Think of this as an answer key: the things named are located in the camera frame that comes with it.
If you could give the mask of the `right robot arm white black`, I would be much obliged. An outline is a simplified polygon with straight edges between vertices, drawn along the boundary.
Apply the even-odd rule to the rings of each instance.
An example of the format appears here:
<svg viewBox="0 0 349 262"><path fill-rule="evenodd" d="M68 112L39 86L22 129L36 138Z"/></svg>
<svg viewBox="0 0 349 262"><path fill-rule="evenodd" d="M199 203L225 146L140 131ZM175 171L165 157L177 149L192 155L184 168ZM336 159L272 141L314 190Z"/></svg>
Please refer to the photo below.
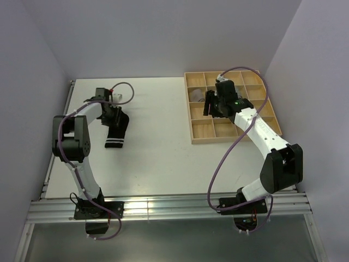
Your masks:
<svg viewBox="0 0 349 262"><path fill-rule="evenodd" d="M206 93L204 115L228 118L243 131L243 136L250 138L264 159L259 178L237 192L236 204L232 206L247 213L255 201L302 182L303 150L277 135L254 105L238 96L233 81L218 80L215 87L215 91Z"/></svg>

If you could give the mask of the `black sock white stripes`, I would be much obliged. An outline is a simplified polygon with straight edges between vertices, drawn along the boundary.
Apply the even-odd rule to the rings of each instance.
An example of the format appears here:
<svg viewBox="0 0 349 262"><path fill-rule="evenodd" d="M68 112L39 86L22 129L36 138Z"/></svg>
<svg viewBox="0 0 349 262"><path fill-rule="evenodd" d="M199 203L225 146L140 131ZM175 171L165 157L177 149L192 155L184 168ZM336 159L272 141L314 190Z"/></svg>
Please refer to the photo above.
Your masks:
<svg viewBox="0 0 349 262"><path fill-rule="evenodd" d="M109 127L105 141L105 148L122 148L125 142L125 134L129 125L129 116L121 112L118 127Z"/></svg>

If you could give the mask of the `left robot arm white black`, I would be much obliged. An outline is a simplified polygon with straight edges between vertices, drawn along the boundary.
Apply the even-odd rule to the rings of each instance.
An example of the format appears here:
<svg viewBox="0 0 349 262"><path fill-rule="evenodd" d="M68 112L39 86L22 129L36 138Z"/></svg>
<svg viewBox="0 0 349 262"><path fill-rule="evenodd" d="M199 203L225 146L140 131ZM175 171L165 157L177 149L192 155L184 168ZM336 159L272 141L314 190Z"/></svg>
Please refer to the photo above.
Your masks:
<svg viewBox="0 0 349 262"><path fill-rule="evenodd" d="M94 218L105 214L106 204L89 163L91 152L89 125L99 120L108 127L105 148L122 148L129 117L119 106L120 98L113 91L97 88L95 96L84 101L78 109L53 118L52 152L69 168L79 190L78 204L87 207Z"/></svg>

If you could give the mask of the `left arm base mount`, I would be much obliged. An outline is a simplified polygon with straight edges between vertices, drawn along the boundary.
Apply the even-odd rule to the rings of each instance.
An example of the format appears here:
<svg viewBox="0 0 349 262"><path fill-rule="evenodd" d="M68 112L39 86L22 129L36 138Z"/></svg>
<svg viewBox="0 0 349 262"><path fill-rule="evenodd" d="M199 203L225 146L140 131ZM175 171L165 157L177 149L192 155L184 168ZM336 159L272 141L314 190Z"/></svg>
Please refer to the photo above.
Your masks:
<svg viewBox="0 0 349 262"><path fill-rule="evenodd" d="M89 200L79 198L77 194L70 193L70 201L75 205L74 220L93 220L100 221L107 219L107 222L86 222L85 231L88 236L103 238L110 227L111 219L123 218L124 202L123 201L105 201L102 190L96 198L92 199L96 205Z"/></svg>

